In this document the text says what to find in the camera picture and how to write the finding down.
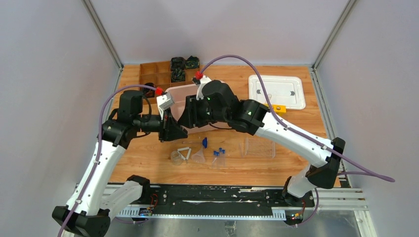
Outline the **pink plastic bin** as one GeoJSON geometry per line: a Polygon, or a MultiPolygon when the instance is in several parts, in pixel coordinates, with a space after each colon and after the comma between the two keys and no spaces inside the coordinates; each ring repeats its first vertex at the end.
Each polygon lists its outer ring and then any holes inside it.
{"type": "MultiPolygon", "coordinates": [[[[198,87],[192,82],[175,82],[171,83],[169,88],[166,90],[166,92],[170,93],[174,99],[174,105],[171,106],[171,113],[173,114],[173,117],[176,120],[179,120],[184,108],[185,108],[185,101],[186,96],[189,95],[196,95],[197,94],[198,87]]],[[[226,123],[222,122],[216,122],[214,123],[214,126],[219,128],[229,128],[229,126],[226,123]]],[[[199,132],[207,132],[211,130],[215,130],[216,128],[206,125],[203,127],[195,127],[195,128],[186,128],[188,131],[188,134],[193,133],[199,133],[199,132]]]]}

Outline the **yellow test tube rack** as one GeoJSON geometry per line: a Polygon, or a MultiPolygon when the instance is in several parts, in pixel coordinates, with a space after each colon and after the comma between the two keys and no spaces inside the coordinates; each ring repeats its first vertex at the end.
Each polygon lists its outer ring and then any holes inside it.
{"type": "Polygon", "coordinates": [[[286,109],[285,105],[272,104],[272,109],[278,115],[285,114],[287,112],[287,109],[286,109]]]}

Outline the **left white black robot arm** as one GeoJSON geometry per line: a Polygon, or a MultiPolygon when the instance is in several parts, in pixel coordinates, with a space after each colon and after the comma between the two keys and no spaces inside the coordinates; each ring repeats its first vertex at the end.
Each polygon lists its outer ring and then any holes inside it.
{"type": "Polygon", "coordinates": [[[107,197],[104,191],[117,163],[140,132],[157,133],[161,141],[187,137],[187,131],[171,114],[173,96],[160,88],[155,94],[158,114],[144,115],[146,95],[140,90],[126,90],[120,95],[119,106],[106,121],[100,122],[95,149],[80,183],[66,204],[53,210],[60,236],[69,232],[81,237],[102,237],[130,203],[145,204],[151,199],[149,179],[138,175],[128,177],[107,197]]]}

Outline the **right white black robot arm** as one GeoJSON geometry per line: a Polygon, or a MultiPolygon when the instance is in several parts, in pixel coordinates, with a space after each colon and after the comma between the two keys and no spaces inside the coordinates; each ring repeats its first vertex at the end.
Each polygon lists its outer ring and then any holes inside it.
{"type": "Polygon", "coordinates": [[[282,199],[288,206],[295,206],[312,189],[335,185],[344,140],[317,137],[279,118],[262,103],[238,99],[230,86],[219,80],[201,82],[197,94],[186,97],[178,122],[186,128],[223,122],[237,132],[266,138],[306,159],[309,165],[286,181],[282,199]]]}

